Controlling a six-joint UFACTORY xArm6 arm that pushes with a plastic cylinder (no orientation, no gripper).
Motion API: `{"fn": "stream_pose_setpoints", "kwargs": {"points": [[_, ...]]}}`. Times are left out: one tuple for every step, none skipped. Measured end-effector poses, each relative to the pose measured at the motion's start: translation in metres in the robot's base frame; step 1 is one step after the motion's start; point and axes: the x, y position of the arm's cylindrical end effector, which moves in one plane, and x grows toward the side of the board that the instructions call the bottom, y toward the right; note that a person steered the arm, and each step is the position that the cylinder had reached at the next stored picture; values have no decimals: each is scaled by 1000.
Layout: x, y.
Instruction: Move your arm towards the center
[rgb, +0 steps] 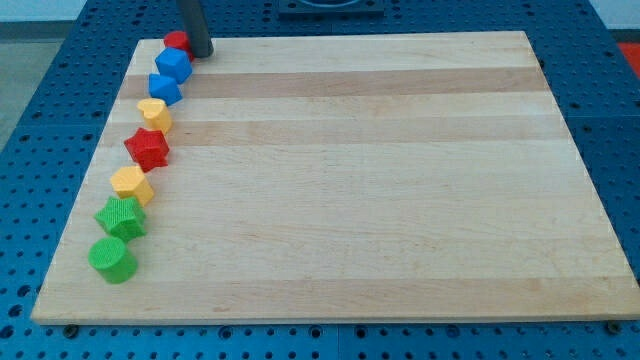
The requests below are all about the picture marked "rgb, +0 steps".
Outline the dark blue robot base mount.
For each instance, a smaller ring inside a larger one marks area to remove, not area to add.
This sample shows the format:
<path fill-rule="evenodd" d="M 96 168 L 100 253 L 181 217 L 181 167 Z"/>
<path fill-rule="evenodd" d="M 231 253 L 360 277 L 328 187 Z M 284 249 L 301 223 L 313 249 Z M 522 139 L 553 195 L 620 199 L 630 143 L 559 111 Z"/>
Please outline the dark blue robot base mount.
<path fill-rule="evenodd" d="M 304 16 L 381 15 L 384 0 L 278 0 L 280 18 Z"/>

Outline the grey cylindrical robot arm stick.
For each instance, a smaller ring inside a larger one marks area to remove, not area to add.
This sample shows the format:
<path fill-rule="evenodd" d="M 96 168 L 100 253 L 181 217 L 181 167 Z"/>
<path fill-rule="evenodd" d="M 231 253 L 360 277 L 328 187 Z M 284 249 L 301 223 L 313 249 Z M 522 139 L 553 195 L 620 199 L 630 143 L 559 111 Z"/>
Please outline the grey cylindrical robot arm stick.
<path fill-rule="evenodd" d="M 193 55 L 196 58 L 208 58 L 212 56 L 214 47 L 201 1 L 177 0 L 176 4 Z"/>

